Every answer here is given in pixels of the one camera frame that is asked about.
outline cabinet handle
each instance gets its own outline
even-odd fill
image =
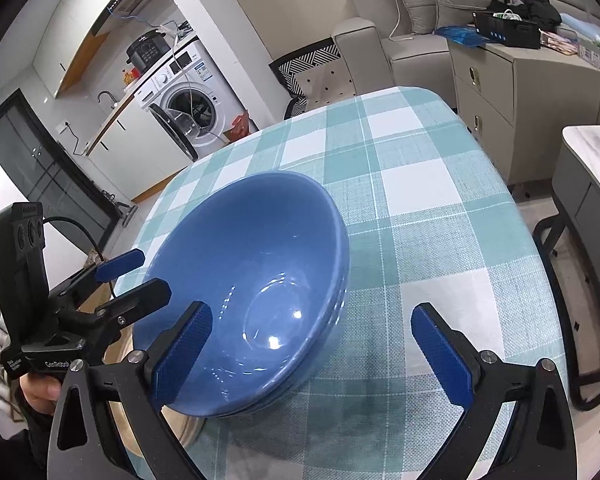
[[[474,132],[482,136],[482,117],[474,116]]]
[[[480,74],[474,67],[469,68],[469,76],[471,76],[471,82],[479,90],[480,89]]]

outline metal bolt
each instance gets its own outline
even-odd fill
[[[84,361],[82,359],[76,359],[75,361],[72,361],[71,364],[69,365],[69,370],[71,370],[72,372],[78,372],[78,371],[82,370],[83,366],[84,366]]]
[[[547,359],[546,357],[540,361],[542,368],[544,368],[547,372],[553,372],[555,370],[555,363],[551,361],[551,359]]]
[[[130,363],[139,363],[140,361],[142,361],[143,357],[144,352],[142,350],[133,350],[129,352],[128,356],[126,356],[126,360]]]
[[[492,365],[498,361],[498,356],[491,350],[483,350],[480,352],[480,359],[482,359],[485,363]]]

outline black box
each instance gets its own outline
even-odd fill
[[[540,48],[540,27],[526,20],[494,18],[491,12],[474,12],[475,31],[496,43],[522,48]]]

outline black pressure cooker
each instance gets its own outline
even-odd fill
[[[141,74],[144,74],[171,50],[164,36],[163,32],[158,32],[155,28],[144,33],[126,50],[129,56],[127,63],[133,64]]]

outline side table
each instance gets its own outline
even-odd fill
[[[554,174],[569,124],[600,124],[600,69],[550,48],[447,41],[458,114],[508,186]]]
[[[550,256],[567,227],[583,256],[600,308],[600,126],[570,126],[563,130],[552,189],[558,214],[538,222],[533,236],[554,292],[564,340],[571,402],[576,409],[587,411],[600,404],[600,394],[593,399],[583,399],[580,387],[599,383],[600,369],[580,373],[571,320]],[[550,231],[542,240],[547,229]]]

